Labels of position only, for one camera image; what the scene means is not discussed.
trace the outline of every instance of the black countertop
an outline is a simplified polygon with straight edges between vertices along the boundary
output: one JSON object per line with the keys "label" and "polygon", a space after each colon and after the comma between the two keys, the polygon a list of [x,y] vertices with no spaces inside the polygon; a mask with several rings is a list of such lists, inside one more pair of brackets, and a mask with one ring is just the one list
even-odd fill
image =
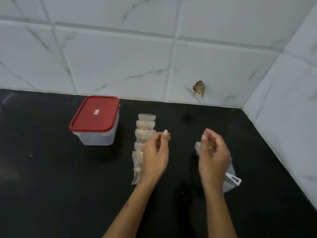
{"label": "black countertop", "polygon": [[240,187],[225,194],[239,237],[316,237],[317,213],[240,109],[121,100],[114,143],[81,144],[85,96],[0,90],[0,237],[101,238],[132,193],[139,113],[171,133],[170,158],[137,237],[207,237],[195,142],[220,133]]}

